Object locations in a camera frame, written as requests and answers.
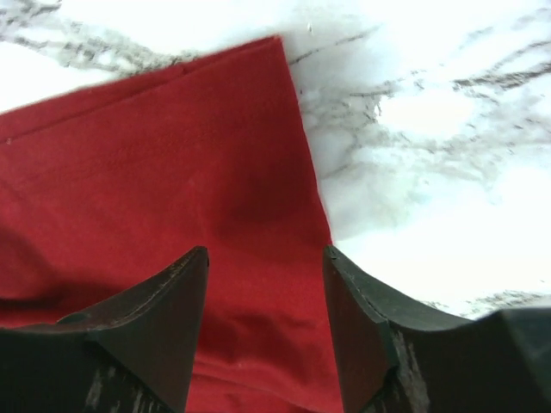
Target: marble table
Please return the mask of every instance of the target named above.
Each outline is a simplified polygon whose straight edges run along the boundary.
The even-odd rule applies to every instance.
[[[334,243],[477,318],[551,295],[549,0],[0,0],[0,111],[281,34]]]

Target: black plastic part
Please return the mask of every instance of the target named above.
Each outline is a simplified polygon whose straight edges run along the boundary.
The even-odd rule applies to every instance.
[[[56,324],[0,329],[0,412],[184,412],[207,272],[195,247]]]
[[[551,308],[452,316],[335,247],[324,281],[345,413],[551,412]]]

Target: folded cloth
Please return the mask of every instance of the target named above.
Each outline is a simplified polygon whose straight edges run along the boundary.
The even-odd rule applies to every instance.
[[[190,413],[341,411],[329,241],[278,37],[0,116],[0,325],[54,322],[206,245]]]

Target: red fabric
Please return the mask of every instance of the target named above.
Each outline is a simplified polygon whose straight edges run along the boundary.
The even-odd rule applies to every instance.
[[[190,413],[341,411],[329,241],[279,38],[0,116],[0,324],[54,322],[206,245]]]

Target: fabric fold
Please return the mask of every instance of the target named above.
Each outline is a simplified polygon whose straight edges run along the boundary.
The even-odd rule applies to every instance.
[[[341,411],[329,242],[278,37],[0,116],[0,324],[54,322],[206,245],[190,413]]]

